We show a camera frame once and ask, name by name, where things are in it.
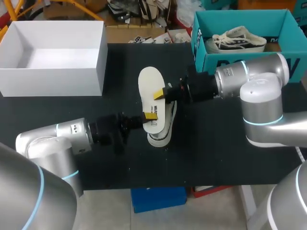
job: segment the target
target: yellow frame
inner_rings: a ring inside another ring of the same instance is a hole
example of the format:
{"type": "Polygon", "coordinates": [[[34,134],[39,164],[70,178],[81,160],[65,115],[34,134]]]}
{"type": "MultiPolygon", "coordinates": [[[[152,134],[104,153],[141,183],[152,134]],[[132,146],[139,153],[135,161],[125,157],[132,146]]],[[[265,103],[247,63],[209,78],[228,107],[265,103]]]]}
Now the yellow frame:
{"type": "MultiPolygon", "coordinates": [[[[80,10],[82,10],[83,12],[89,14],[90,16],[92,16],[93,18],[95,18],[98,21],[103,21],[102,17],[99,17],[97,14],[95,14],[94,12],[90,11],[89,9],[87,9],[86,7],[82,6],[81,4],[79,4],[78,2],[76,2],[75,0],[50,0],[50,1],[62,1],[62,2],[68,2],[73,4],[75,7],[79,8],[80,10]]],[[[29,7],[28,9],[26,9],[25,11],[23,11],[22,13],[19,13],[22,5],[24,4],[24,0],[19,0],[16,8],[14,9],[11,0],[4,0],[4,4],[8,10],[8,13],[11,17],[11,21],[17,21],[17,19],[20,16],[23,16],[25,13],[29,12],[31,9],[33,9],[35,6],[39,5],[42,2],[42,0],[37,0],[35,4],[33,4],[31,7],[29,7]]],[[[4,36],[4,34],[6,33],[6,31],[8,30],[8,27],[5,26],[2,30],[0,30],[0,42],[4,36]]]]}

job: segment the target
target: floor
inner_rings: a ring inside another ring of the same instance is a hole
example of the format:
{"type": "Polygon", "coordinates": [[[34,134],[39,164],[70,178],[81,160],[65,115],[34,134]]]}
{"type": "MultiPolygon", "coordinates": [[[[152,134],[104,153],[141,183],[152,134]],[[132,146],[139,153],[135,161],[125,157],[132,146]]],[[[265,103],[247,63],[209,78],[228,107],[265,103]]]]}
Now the floor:
{"type": "MultiPolygon", "coordinates": [[[[256,203],[272,188],[253,186],[256,203]]],[[[81,205],[80,230],[246,230],[238,187],[138,214],[133,212],[129,189],[85,191],[81,205]]]]}

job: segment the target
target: shoe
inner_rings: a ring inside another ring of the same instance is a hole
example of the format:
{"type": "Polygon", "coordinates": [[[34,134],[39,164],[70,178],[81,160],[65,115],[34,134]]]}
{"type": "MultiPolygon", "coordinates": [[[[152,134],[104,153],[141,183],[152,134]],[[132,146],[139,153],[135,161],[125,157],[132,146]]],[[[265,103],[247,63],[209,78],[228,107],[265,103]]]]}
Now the shoe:
{"type": "Polygon", "coordinates": [[[260,53],[267,40],[250,33],[244,26],[226,31],[222,35],[213,35],[205,42],[208,54],[260,53]]]}
{"type": "Polygon", "coordinates": [[[177,111],[177,101],[165,105],[165,126],[158,134],[147,134],[148,142],[154,147],[166,146],[172,137],[172,127],[177,111]]]}

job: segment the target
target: blue box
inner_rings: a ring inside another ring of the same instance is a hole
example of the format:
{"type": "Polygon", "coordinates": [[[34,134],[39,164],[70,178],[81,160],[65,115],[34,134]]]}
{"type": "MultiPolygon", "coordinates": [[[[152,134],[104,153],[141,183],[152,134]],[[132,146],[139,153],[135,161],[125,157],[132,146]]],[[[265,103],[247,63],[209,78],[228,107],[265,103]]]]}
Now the blue box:
{"type": "Polygon", "coordinates": [[[236,0],[201,0],[201,4],[206,10],[219,10],[235,1],[236,0]]]}
{"type": "Polygon", "coordinates": [[[307,0],[297,0],[293,16],[299,26],[307,25],[307,0]]]}
{"type": "Polygon", "coordinates": [[[183,205],[187,201],[184,187],[174,188],[134,188],[131,189],[132,205],[135,213],[183,205]]]}
{"type": "Polygon", "coordinates": [[[290,82],[299,82],[307,69],[307,39],[288,10],[199,11],[194,17],[192,52],[197,72],[214,74],[218,66],[248,60],[274,52],[242,54],[208,54],[205,41],[238,26],[264,37],[268,43],[278,42],[287,59],[290,82]]]}

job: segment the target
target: shoe sole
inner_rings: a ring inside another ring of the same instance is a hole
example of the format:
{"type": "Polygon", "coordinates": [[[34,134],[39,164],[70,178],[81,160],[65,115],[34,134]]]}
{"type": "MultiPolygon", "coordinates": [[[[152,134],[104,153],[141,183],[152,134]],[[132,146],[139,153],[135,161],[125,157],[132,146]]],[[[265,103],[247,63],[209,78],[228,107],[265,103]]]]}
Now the shoe sole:
{"type": "Polygon", "coordinates": [[[150,136],[150,134],[147,134],[147,140],[152,146],[160,148],[160,147],[166,146],[169,143],[172,137],[172,128],[173,128],[173,122],[175,119],[176,112],[177,112],[177,101],[174,101],[174,110],[173,110],[171,124],[168,130],[167,136],[163,140],[155,140],[150,136]]]}
{"type": "Polygon", "coordinates": [[[163,77],[154,67],[142,69],[138,79],[143,112],[157,113],[158,120],[143,124],[146,133],[160,133],[165,126],[165,99],[154,100],[154,93],[165,87],[163,77]]]}
{"type": "Polygon", "coordinates": [[[209,45],[206,45],[206,51],[208,54],[242,54],[242,53],[262,53],[265,46],[248,48],[248,49],[236,49],[236,50],[219,50],[211,48],[209,45]]]}

